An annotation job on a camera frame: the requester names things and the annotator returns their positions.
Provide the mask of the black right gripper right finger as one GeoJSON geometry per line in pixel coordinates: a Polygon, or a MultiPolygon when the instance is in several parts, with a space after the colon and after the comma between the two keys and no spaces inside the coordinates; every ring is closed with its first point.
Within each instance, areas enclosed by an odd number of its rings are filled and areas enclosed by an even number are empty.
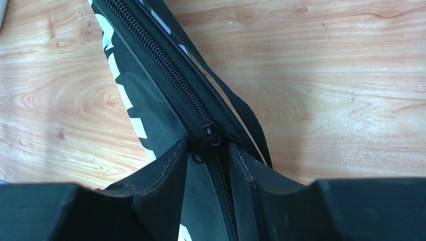
{"type": "Polygon", "coordinates": [[[425,178],[303,185],[229,147],[240,240],[425,240],[425,178]]]}

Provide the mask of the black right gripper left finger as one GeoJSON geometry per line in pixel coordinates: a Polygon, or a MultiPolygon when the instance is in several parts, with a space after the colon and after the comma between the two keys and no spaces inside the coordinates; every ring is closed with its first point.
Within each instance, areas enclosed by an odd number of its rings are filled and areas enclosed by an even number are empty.
{"type": "Polygon", "coordinates": [[[178,240],[187,143],[106,189],[1,185],[1,240],[178,240]]]}

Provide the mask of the black Crossway racket bag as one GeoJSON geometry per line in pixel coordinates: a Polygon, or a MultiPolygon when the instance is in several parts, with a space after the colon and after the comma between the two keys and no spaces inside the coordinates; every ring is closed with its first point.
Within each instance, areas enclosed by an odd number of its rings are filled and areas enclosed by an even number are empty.
{"type": "Polygon", "coordinates": [[[90,1],[119,94],[150,161],[187,150],[185,240],[248,240],[233,149],[271,157],[250,107],[208,66],[164,1],[90,1]]]}

